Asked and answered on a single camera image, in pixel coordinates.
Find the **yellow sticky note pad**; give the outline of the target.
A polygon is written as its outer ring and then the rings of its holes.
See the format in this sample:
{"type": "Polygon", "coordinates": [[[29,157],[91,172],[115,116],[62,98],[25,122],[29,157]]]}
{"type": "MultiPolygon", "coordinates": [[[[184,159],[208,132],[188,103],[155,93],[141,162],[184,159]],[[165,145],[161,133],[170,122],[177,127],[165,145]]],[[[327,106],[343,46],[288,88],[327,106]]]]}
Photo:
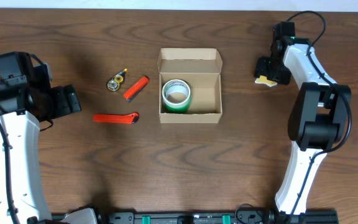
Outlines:
{"type": "Polygon", "coordinates": [[[263,75],[261,75],[261,76],[259,76],[258,78],[256,78],[256,79],[255,79],[255,83],[256,83],[256,84],[259,84],[259,85],[266,85],[266,86],[268,86],[269,88],[278,85],[277,82],[268,80],[267,77],[265,77],[265,76],[263,76],[263,75]]]}

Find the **black yellow correction tape dispenser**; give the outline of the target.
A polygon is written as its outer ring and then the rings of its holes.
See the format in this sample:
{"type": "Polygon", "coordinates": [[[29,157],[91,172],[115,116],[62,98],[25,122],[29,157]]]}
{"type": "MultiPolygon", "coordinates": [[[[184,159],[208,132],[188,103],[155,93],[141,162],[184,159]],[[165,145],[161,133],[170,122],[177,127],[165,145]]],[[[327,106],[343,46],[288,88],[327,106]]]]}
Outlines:
{"type": "Polygon", "coordinates": [[[115,76],[113,76],[112,79],[110,79],[106,84],[107,89],[113,92],[118,91],[121,85],[123,85],[125,82],[126,73],[127,73],[127,69],[125,68],[124,70],[120,71],[115,76]]]}

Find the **white tape roll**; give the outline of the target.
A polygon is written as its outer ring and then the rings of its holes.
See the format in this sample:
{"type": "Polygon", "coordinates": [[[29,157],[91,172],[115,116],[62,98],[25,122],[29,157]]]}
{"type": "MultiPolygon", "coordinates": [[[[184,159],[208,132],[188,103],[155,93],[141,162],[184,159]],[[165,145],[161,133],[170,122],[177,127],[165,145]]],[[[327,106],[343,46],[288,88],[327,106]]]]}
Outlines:
{"type": "Polygon", "coordinates": [[[162,87],[162,97],[163,95],[167,96],[174,92],[181,92],[186,95],[191,95],[191,88],[187,82],[179,79],[169,80],[162,87]]]}

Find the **green tape roll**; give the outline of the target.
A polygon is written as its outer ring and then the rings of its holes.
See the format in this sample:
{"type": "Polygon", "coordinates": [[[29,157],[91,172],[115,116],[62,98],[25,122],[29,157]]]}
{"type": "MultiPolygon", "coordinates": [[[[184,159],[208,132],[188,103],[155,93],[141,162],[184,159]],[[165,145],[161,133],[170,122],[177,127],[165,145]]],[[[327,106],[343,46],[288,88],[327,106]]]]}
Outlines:
{"type": "Polygon", "coordinates": [[[192,96],[181,92],[163,95],[164,107],[170,113],[186,113],[190,107],[192,96]]]}

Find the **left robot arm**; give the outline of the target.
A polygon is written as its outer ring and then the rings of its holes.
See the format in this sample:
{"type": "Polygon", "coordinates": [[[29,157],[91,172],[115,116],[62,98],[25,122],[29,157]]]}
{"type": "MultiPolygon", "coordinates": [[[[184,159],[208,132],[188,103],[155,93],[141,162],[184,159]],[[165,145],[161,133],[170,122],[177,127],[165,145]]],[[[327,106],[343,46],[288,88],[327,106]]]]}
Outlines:
{"type": "Polygon", "coordinates": [[[53,216],[44,197],[40,124],[81,111],[74,87],[51,87],[51,80],[34,54],[0,55],[0,223],[98,222],[92,207],[53,216]]]}

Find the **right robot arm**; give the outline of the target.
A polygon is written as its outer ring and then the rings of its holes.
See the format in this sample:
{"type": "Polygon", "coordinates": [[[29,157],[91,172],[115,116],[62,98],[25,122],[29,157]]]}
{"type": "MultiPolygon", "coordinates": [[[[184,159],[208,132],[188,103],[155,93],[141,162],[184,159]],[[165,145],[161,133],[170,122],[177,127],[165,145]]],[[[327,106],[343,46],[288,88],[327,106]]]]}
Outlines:
{"type": "Polygon", "coordinates": [[[275,196],[280,213],[299,216],[306,211],[320,163],[348,138],[352,124],[351,90],[326,73],[312,42],[295,35],[294,22],[284,21],[273,27],[270,51],[270,56],[257,61],[256,83],[275,86],[294,80],[299,88],[288,119],[290,162],[275,196]]]}

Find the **long red utility knife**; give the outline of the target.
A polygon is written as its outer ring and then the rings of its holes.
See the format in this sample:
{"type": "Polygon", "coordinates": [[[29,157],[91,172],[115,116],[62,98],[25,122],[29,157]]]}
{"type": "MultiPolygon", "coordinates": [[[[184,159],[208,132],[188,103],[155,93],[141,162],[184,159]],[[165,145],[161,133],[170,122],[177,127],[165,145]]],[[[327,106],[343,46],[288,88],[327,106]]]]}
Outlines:
{"type": "Polygon", "coordinates": [[[94,114],[93,121],[99,123],[133,124],[139,120],[139,113],[131,114],[94,114]]]}

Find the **open cardboard box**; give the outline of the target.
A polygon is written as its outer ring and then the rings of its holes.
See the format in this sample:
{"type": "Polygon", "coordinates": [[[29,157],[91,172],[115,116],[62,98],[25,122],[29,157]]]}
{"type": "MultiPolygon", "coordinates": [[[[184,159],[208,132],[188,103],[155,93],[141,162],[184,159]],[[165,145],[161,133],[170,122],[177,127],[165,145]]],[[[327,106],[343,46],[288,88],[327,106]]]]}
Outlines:
{"type": "Polygon", "coordinates": [[[218,123],[222,114],[221,69],[217,49],[162,48],[158,56],[159,118],[165,124],[218,123]],[[162,87],[179,79],[191,88],[191,104],[186,113],[170,113],[164,107],[162,87]]]}

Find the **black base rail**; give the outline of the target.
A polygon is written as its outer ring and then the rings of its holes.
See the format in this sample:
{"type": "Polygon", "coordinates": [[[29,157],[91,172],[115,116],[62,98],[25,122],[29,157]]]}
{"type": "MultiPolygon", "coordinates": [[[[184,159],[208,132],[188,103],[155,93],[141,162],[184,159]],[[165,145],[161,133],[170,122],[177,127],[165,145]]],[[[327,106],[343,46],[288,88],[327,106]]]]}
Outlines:
{"type": "MultiPolygon", "coordinates": [[[[116,212],[96,216],[98,223],[109,224],[224,224],[224,223],[284,223],[285,215],[273,210],[239,208],[235,212],[186,212],[186,213],[133,213],[116,212]]],[[[335,210],[309,210],[294,216],[290,223],[339,224],[335,210]]]]}

